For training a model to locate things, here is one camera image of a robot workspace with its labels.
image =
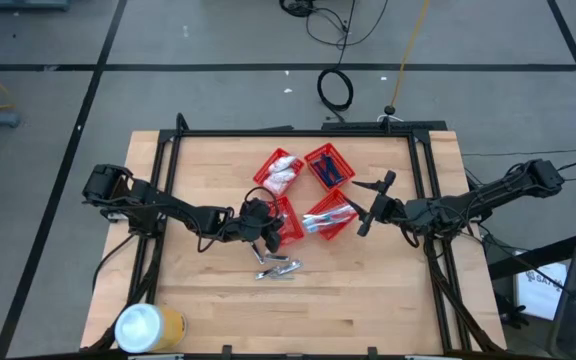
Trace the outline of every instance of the yellow container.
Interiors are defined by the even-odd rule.
[[[115,339],[119,347],[129,353],[171,348],[185,334],[186,319],[180,312],[150,304],[130,306],[115,325]]]

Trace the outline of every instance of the wooden table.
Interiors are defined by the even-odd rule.
[[[138,178],[149,180],[157,136],[132,135],[126,167]],[[455,133],[431,132],[431,139],[442,195],[467,191]],[[375,137],[183,138],[173,195],[194,205],[239,209],[255,186],[252,176],[277,147],[303,156],[326,142],[354,168],[355,180],[383,179],[391,169],[397,179],[388,195],[416,198],[406,139]],[[351,184],[341,190],[364,207],[375,197]],[[286,195],[301,218],[326,192],[304,169]],[[156,301],[188,319],[187,336],[174,350],[219,353],[230,344],[236,353],[365,354],[368,346],[380,354],[442,353],[423,251],[410,247],[391,225],[375,224],[365,238],[356,235],[359,225],[353,222],[330,242],[312,234],[282,248],[280,254],[304,263],[294,281],[257,281],[254,275],[268,265],[257,262],[250,246],[216,243],[199,254],[196,236],[169,221]],[[110,225],[105,253],[126,234],[127,224]],[[82,345],[97,340],[125,303],[136,243],[100,272]],[[505,347],[481,245],[463,237],[453,249],[464,304],[493,341]],[[446,304],[453,347],[459,348],[454,313]]]

